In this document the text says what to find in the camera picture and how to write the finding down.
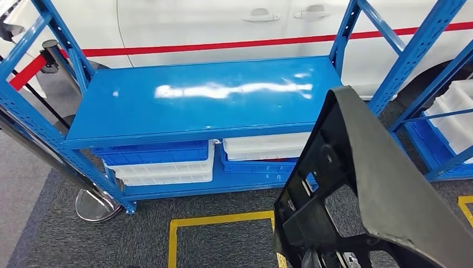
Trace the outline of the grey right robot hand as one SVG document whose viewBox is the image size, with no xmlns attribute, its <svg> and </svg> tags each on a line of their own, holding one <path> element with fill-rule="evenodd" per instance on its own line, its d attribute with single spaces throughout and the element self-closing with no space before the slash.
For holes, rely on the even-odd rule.
<svg viewBox="0 0 473 268">
<path fill-rule="evenodd" d="M 361 264 L 352 252 L 317 252 L 315 249 L 310 249 L 304 254 L 301 267 L 361 268 Z"/>
</svg>

